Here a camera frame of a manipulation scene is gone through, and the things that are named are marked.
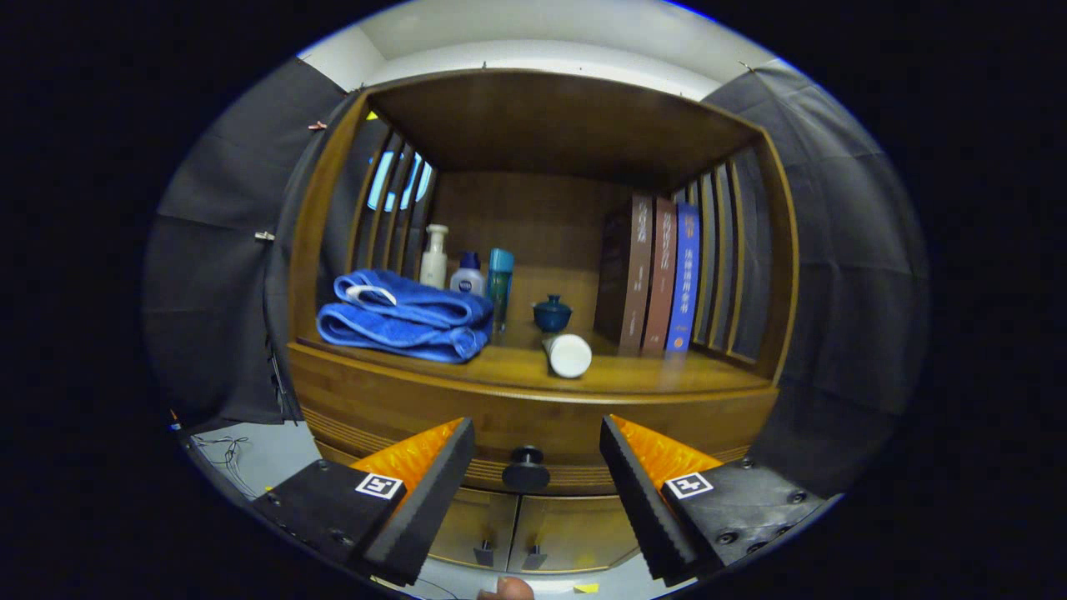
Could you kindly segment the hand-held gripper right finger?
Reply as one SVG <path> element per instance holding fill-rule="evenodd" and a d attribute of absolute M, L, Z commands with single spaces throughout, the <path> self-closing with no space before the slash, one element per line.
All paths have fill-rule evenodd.
<path fill-rule="evenodd" d="M 743 568 L 834 507 L 749 457 L 719 461 L 606 415 L 599 451 L 650 574 L 668 586 Z"/>

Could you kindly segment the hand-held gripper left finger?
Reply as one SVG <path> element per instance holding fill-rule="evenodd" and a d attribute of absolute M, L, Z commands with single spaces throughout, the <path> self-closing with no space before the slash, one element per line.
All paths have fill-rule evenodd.
<path fill-rule="evenodd" d="M 327 563 L 412 585 L 473 453 L 472 421 L 453 419 L 350 464 L 312 461 L 251 506 Z"/>

